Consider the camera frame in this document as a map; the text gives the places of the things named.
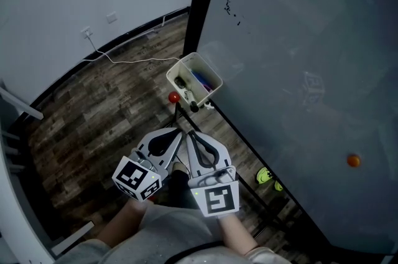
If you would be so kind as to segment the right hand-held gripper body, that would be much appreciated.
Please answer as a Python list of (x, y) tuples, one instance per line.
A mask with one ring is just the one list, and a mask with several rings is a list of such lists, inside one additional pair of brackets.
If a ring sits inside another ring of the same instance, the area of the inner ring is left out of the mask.
[(205, 217), (221, 217), (239, 210), (239, 182), (234, 166), (194, 177), (188, 186)]

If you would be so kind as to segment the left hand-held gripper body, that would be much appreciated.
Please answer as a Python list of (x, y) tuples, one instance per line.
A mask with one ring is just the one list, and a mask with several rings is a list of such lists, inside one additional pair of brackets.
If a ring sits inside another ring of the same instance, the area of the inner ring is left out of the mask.
[(143, 202), (162, 187), (168, 175), (162, 165), (151, 162), (138, 149), (133, 149), (128, 157), (122, 157), (112, 180), (120, 191)]

